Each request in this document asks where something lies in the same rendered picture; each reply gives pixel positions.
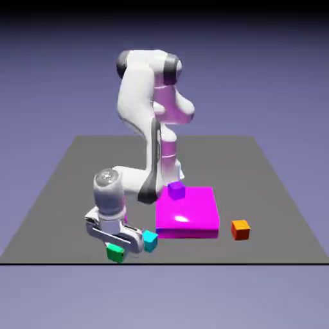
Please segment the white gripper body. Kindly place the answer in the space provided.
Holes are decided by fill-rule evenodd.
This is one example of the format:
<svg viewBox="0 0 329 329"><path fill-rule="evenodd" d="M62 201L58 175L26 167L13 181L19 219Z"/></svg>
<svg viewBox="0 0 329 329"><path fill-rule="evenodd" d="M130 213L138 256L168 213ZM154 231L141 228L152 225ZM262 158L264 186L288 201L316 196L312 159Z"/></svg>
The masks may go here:
<svg viewBox="0 0 329 329"><path fill-rule="evenodd" d="M108 234L91 222L86 222L87 232L104 243L118 245L124 250L138 254L144 250L143 234L140 229L130 227L126 224L120 224L120 232L117 234Z"/></svg>

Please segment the small green cube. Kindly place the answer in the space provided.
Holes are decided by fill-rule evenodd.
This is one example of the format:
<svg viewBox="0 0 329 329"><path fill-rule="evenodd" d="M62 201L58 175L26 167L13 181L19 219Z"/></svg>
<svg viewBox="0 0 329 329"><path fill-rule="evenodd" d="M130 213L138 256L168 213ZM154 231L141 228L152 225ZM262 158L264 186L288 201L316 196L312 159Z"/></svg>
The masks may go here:
<svg viewBox="0 0 329 329"><path fill-rule="evenodd" d="M106 253L107 258L116 263L121 263L125 258L124 248L115 244L106 244Z"/></svg>

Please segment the small cyan cube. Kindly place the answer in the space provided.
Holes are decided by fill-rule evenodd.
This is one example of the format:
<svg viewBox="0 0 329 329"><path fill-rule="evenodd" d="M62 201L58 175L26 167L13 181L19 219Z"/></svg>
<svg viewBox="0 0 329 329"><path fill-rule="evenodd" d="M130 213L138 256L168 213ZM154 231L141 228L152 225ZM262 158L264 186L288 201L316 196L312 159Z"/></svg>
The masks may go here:
<svg viewBox="0 0 329 329"><path fill-rule="evenodd" d="M149 230L143 231L143 244L144 250L151 253L158 243L158 234Z"/></svg>

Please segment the small purple cube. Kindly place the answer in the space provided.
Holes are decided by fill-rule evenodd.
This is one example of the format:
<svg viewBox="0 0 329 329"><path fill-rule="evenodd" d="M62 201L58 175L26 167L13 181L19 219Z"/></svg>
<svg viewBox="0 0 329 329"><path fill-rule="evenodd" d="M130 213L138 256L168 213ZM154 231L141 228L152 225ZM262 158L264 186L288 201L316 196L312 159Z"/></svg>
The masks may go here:
<svg viewBox="0 0 329 329"><path fill-rule="evenodd" d="M172 200L185 198L186 187L181 181L171 182L168 185L168 195Z"/></svg>

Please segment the small orange cube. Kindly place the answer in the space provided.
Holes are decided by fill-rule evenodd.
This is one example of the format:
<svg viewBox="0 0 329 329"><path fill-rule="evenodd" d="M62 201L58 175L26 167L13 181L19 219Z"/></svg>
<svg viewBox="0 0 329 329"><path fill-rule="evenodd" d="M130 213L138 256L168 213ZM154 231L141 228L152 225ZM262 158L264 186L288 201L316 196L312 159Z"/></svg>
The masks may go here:
<svg viewBox="0 0 329 329"><path fill-rule="evenodd" d="M231 223L231 232L235 240L248 240L250 230L246 220L233 220Z"/></svg>

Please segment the large magenta box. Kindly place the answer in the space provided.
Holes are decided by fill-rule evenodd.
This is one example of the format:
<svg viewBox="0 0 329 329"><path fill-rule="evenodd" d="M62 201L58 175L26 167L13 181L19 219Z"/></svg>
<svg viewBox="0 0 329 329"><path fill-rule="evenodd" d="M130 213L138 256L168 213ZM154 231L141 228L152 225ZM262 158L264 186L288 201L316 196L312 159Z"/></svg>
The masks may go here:
<svg viewBox="0 0 329 329"><path fill-rule="evenodd" d="M220 217L210 186L188 186L185 197L173 200L168 188L156 202L156 233L159 238L217 238Z"/></svg>

